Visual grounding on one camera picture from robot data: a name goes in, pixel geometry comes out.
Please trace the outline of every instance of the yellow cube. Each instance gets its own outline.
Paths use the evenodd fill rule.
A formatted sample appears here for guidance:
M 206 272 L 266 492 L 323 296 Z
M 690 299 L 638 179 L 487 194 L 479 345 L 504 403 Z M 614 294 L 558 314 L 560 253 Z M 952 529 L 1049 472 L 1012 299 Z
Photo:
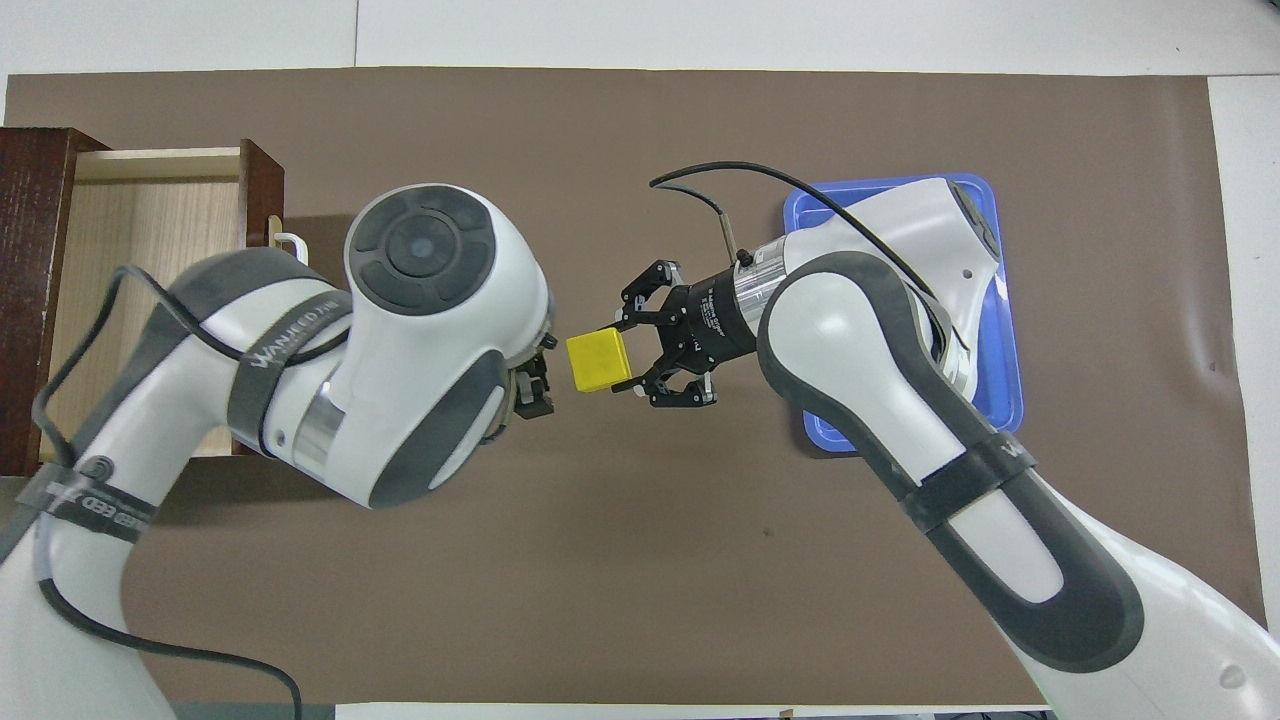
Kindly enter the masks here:
M 604 328 L 564 341 L 573 384 L 581 392 L 595 392 L 631 378 L 631 363 L 617 328 Z

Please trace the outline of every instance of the robot cable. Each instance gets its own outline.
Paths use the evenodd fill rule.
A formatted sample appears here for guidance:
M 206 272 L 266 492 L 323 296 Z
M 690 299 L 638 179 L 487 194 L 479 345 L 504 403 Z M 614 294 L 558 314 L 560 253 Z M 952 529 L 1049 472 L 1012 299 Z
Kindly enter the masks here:
M 67 439 L 67 436 L 64 436 L 61 430 L 58 428 L 56 423 L 54 423 L 54 420 L 49 416 L 47 411 L 49 401 L 54 396 L 54 393 L 58 392 L 58 388 L 60 388 L 61 384 L 67 380 L 67 378 L 70 375 L 76 365 L 78 365 L 79 361 L 84 357 L 84 354 L 88 352 L 88 348 L 97 340 L 97 336 L 101 334 L 102 328 L 106 327 L 106 322 L 111 316 L 111 310 L 115 309 L 115 300 L 119 296 L 120 286 L 124 282 L 124 278 L 131 275 L 142 281 L 143 284 L 146 284 L 147 288 L 151 290 L 151 292 L 156 296 L 156 302 L 161 307 L 168 310 L 169 314 L 173 316 L 173 319 L 178 320 L 178 323 L 183 327 L 183 329 L 195 336 L 200 342 L 205 343 L 206 346 L 216 351 L 219 355 L 236 360 L 237 363 L 241 359 L 242 351 L 236 350 L 234 347 L 227 345 L 216 336 L 206 331 L 200 324 L 200 319 L 196 318 L 196 315 L 191 311 L 191 309 L 188 309 L 186 305 L 182 304 L 182 301 L 174 297 L 173 293 L 165 290 L 164 286 L 161 286 L 154 277 L 151 277 L 150 273 L 147 273 L 142 268 L 138 268 L 137 265 L 120 265 L 119 268 L 115 269 L 114 273 L 111 273 L 111 279 L 108 282 L 106 292 L 102 295 L 102 305 L 99 309 L 97 316 L 93 319 L 92 325 L 90 325 L 88 332 L 86 332 L 84 337 L 81 338 L 79 345 L 77 345 L 76 348 L 72 350 L 70 355 L 67 357 L 67 361 L 63 363 L 63 366 L 59 368 L 58 372 L 54 373 L 51 378 L 49 378 L 49 384 L 46 384 L 44 388 L 40 389 L 38 393 L 36 393 L 36 400 L 31 405 L 32 420 L 41 429 L 41 432 L 45 433 L 45 437 L 47 437 L 49 442 L 54 446 L 54 455 L 58 459 L 59 465 L 64 465 L 67 468 L 74 466 L 76 450 Z M 320 345 L 312 350 L 307 350 L 305 352 L 294 355 L 293 357 L 289 357 L 289 360 L 285 361 L 285 366 L 300 365 L 302 363 L 315 360 L 316 357 L 329 352 L 330 350 L 338 347 L 344 342 L 347 342 L 347 331 L 343 331 L 340 334 L 325 342 L 324 345 Z
M 234 347 L 227 345 L 212 333 L 201 327 L 200 320 L 196 315 L 183 305 L 177 297 L 174 297 L 169 291 L 166 291 L 155 278 L 152 278 L 146 270 L 136 265 L 122 265 L 115 269 L 111 274 L 111 279 L 108 283 L 106 292 L 102 297 L 102 305 L 99 309 L 97 316 L 93 319 L 92 325 L 84 337 L 81 340 L 79 345 L 72 351 L 67 361 L 56 373 L 50 378 L 49 384 L 46 384 L 38 393 L 36 393 L 36 400 L 32 402 L 31 414 L 36 425 L 40 427 L 41 432 L 49 438 L 50 443 L 54 446 L 54 455 L 56 462 L 65 468 L 74 468 L 76 465 L 76 450 L 72 443 L 58 428 L 58 424 L 49 416 L 49 401 L 58 388 L 67 380 L 72 370 L 88 352 L 90 347 L 101 334 L 102 329 L 106 327 L 106 322 L 111 316 L 111 310 L 115 307 L 116 297 L 119 296 L 120 284 L 125 277 L 134 277 L 141 279 L 155 295 L 157 304 L 169 311 L 175 320 L 178 320 L 182 327 L 200 340 L 206 346 L 211 347 L 220 355 L 224 355 L 232 360 L 239 361 L 242 352 Z M 308 360 L 314 360 L 325 352 L 329 352 L 334 347 L 338 347 L 347 340 L 347 333 L 334 337 L 329 342 L 315 347 L 314 350 L 300 352 L 289 359 L 285 365 L 298 365 Z M 109 625 L 104 625 L 97 620 L 90 618 L 74 605 L 72 605 L 65 596 L 58 589 L 58 584 L 54 582 L 52 564 L 50 561 L 49 552 L 49 536 L 52 529 L 52 516 L 41 515 L 37 525 L 36 533 L 36 578 L 40 585 L 40 592 L 45 597 L 49 606 L 58 612 L 67 623 L 70 625 L 108 642 L 120 644 L 128 648 L 146 651 L 155 655 L 166 655 L 172 657 L 187 657 L 192 660 L 205 660 L 212 662 L 223 662 L 228 665 L 237 665 L 241 667 L 247 667 L 250 670 L 259 670 L 273 678 L 278 679 L 289 691 L 293 707 L 293 720 L 302 720 L 302 692 L 298 688 L 298 683 L 289 676 L 284 670 L 262 662 L 260 660 L 253 660 L 251 657 L 242 657 L 238 655 L 232 655 L 227 652 L 218 652 L 211 650 L 201 650 L 195 647 L 184 647 L 178 644 L 163 643 L 157 641 L 151 641 L 138 635 L 133 635 L 122 630 L 116 630 Z
M 920 292 L 923 292 L 923 293 L 925 293 L 925 295 L 928 295 L 929 297 L 933 297 L 933 299 L 937 297 L 937 295 L 933 292 L 933 288 L 929 287 L 929 283 L 924 282 L 924 278 L 922 278 L 919 275 L 919 273 L 916 273 L 914 269 L 911 269 L 911 265 L 909 265 L 905 260 L 902 260 L 902 258 L 900 258 L 897 255 L 897 252 L 893 252 L 893 249 L 890 247 L 888 243 L 886 243 L 883 240 L 881 240 L 881 237 L 878 234 L 876 234 L 874 232 L 872 232 L 870 228 L 868 228 L 867 225 L 864 225 L 861 220 L 859 220 L 858 218 L 855 218 L 854 215 L 851 215 L 849 213 L 849 210 L 845 210 L 840 205 L 840 202 L 836 202 L 835 200 L 831 199 L 829 195 L 827 195 L 826 192 L 818 190 L 817 187 L 814 187 L 814 186 L 804 182 L 803 179 L 791 177 L 791 176 L 788 176 L 788 174 L 786 174 L 782 170 L 778 170 L 776 168 L 771 168 L 768 165 L 762 165 L 760 163 L 750 163 L 750 161 L 746 161 L 746 160 L 717 160 L 714 163 L 700 163 L 698 165 L 689 165 L 687 168 L 681 168 L 678 170 L 672 170 L 672 172 L 666 173 L 663 176 L 658 176 L 658 177 L 653 178 L 652 181 L 649 181 L 649 187 L 660 187 L 660 186 L 668 186 L 669 187 L 669 183 L 673 179 L 680 179 L 682 177 L 694 176 L 694 174 L 698 174 L 698 173 L 705 173 L 705 172 L 709 172 L 709 170 L 750 170 L 753 173 L 760 173 L 763 176 L 768 176 L 771 178 L 780 179 L 780 181 L 790 184 L 791 187 L 795 187 L 795 188 L 797 188 L 797 190 L 808 193 L 810 197 L 813 197 L 818 202 L 822 202 L 823 205 L 826 205 L 832 213 L 835 213 L 836 215 L 838 215 L 840 219 L 842 219 L 846 223 L 849 223 L 849 225 L 852 227 L 855 231 L 858 231 L 859 233 L 861 233 L 863 237 L 865 237 L 868 242 L 870 242 L 872 245 L 874 245 L 876 249 L 879 250 L 884 255 L 884 258 L 887 258 L 890 260 L 890 263 L 893 263 L 893 265 L 896 265 L 897 269 L 901 270 L 902 274 L 906 275 L 906 278 L 910 279 L 915 284 L 915 287 L 918 287 L 920 290 Z

